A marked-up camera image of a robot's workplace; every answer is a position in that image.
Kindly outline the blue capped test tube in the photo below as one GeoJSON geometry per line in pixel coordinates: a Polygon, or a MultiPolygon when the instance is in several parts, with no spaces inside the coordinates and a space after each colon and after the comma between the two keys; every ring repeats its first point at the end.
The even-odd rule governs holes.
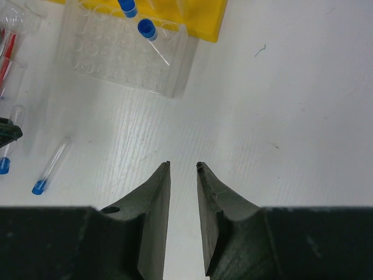
{"type": "Polygon", "coordinates": [[[21,130],[26,109],[23,105],[15,105],[8,119],[1,118],[1,175],[9,173],[11,154],[17,140],[23,136],[21,130]]]}

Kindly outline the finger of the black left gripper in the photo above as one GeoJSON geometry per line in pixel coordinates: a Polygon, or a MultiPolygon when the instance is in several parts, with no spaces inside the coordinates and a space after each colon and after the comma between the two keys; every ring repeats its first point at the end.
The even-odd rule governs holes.
{"type": "Polygon", "coordinates": [[[0,148],[17,141],[23,136],[21,128],[7,118],[0,118],[0,148]]]}

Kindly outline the yellow test tube rack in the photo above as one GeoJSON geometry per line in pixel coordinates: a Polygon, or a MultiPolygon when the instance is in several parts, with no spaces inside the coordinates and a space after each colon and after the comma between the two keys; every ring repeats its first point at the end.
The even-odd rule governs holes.
{"type": "MultiPolygon", "coordinates": [[[[131,31],[118,1],[55,1],[70,5],[75,34],[87,33],[94,39],[117,41],[131,31]]],[[[154,20],[157,27],[176,31],[185,25],[188,35],[215,43],[218,41],[227,1],[135,1],[139,16],[154,20]]]]}

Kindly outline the clear plastic tube rack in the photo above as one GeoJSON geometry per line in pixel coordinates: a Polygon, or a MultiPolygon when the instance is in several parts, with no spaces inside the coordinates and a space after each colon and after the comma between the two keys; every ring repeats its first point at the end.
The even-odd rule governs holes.
{"type": "Polygon", "coordinates": [[[89,1],[66,1],[57,48],[57,64],[77,78],[83,75],[181,97],[198,39],[183,24],[153,18],[156,46],[135,31],[119,8],[89,1]]]}

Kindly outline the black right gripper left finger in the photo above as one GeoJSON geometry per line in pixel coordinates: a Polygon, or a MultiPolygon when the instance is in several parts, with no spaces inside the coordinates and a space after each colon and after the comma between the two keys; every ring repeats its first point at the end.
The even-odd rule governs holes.
{"type": "Polygon", "coordinates": [[[162,279],[170,163],[115,203],[1,208],[2,279],[162,279]]]}

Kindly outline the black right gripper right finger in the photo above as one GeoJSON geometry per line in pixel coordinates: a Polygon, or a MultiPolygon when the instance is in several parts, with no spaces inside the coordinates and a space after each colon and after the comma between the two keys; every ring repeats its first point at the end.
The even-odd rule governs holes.
{"type": "Polygon", "coordinates": [[[259,207],[196,167],[210,279],[372,278],[372,208],[259,207]]]}

